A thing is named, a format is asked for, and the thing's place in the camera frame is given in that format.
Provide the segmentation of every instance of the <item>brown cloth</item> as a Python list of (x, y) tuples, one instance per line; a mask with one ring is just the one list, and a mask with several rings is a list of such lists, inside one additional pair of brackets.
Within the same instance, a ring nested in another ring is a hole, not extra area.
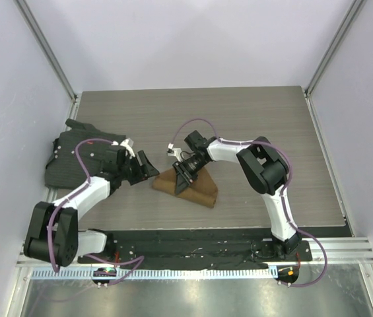
[[(174, 195), (176, 187), (176, 171), (174, 168), (158, 175), (153, 182), (153, 188), (164, 193)], [(176, 197), (204, 205), (208, 208), (214, 208), (219, 189), (214, 183), (208, 171), (204, 168), (198, 171), (198, 179), (192, 185)]]

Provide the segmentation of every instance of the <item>shiny floor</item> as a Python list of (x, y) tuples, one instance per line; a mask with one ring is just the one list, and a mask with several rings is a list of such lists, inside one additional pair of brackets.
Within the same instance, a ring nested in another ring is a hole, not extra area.
[[(303, 265), (299, 283), (313, 280), (321, 270), (320, 265)], [(124, 281), (85, 290), (91, 284), (31, 281), (21, 316), (373, 317), (357, 264), (330, 265), (319, 283), (302, 289), (278, 286), (272, 279)]]
[[(167, 144), (186, 120), (212, 121), (220, 136), (248, 140), (260, 135), (290, 157), (294, 178), (289, 200), (300, 226), (341, 226), (343, 217), (300, 87), (200, 88), (84, 92), (77, 120), (103, 131), (126, 134), (160, 170), (171, 167)], [(212, 137), (202, 122), (186, 126), (175, 146), (194, 129)], [(99, 203), (80, 227), (104, 230), (270, 227), (263, 200), (249, 186), (238, 164), (210, 163), (219, 187), (214, 209), (151, 189), (151, 180), (124, 184)]]

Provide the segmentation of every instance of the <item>gray fabric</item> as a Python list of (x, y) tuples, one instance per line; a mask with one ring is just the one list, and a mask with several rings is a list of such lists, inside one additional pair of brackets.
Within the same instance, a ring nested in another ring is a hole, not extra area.
[[(46, 186), (51, 188), (75, 189), (85, 181), (85, 173), (74, 153), (77, 144), (85, 139), (102, 138), (122, 142), (126, 135), (105, 133), (96, 129), (92, 124), (82, 123), (72, 119), (66, 121), (71, 129), (60, 134), (53, 142), (53, 153), (46, 165)], [(104, 159), (109, 144), (94, 142), (84, 144), (79, 154), (91, 176), (100, 172), (101, 162)]]

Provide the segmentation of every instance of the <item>dark gray cloth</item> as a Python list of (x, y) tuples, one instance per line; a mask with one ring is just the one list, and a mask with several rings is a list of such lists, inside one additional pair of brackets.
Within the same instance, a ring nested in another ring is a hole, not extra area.
[[(85, 173), (74, 154), (78, 143), (92, 138), (107, 139), (120, 143), (126, 139), (126, 135), (105, 133), (96, 129), (92, 124), (72, 119), (68, 119), (66, 125), (71, 129), (61, 133), (60, 137), (54, 140), (53, 153), (46, 165), (45, 180), (47, 187), (72, 190), (80, 186), (86, 179)], [(79, 154), (91, 176), (100, 172), (101, 162), (109, 146), (107, 143), (93, 142), (80, 147)]]

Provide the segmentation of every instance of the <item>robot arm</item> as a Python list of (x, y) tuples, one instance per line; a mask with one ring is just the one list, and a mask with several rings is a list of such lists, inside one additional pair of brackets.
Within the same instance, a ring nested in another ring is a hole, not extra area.
[[(264, 137), (259, 137), (256, 141), (269, 142)], [(283, 191), (283, 198), (290, 221), (283, 210), (281, 191), (286, 184), (288, 166), (277, 151), (265, 145), (238, 145), (237, 142), (225, 144), (215, 137), (207, 140), (198, 131), (190, 133), (185, 142), (193, 151), (193, 155), (173, 164), (176, 171), (175, 193), (180, 194), (188, 188), (197, 179), (197, 171), (209, 162), (224, 160), (240, 164), (251, 187), (265, 202), (277, 253), (293, 253), (301, 237), (290, 226), (290, 222), (294, 224), (294, 221), (286, 190)]]
[(50, 262), (47, 226), (54, 209), (62, 204), (52, 232), (57, 265), (68, 266), (76, 257), (85, 254), (114, 255), (113, 239), (109, 234), (96, 229), (78, 231), (78, 222), (98, 202), (112, 195), (122, 181), (127, 180), (133, 185), (159, 174), (143, 151), (137, 155), (133, 153), (131, 144), (131, 140), (127, 139), (120, 145), (110, 145), (97, 176), (65, 197), (51, 203), (41, 201), (36, 204), (24, 243), (25, 256)]

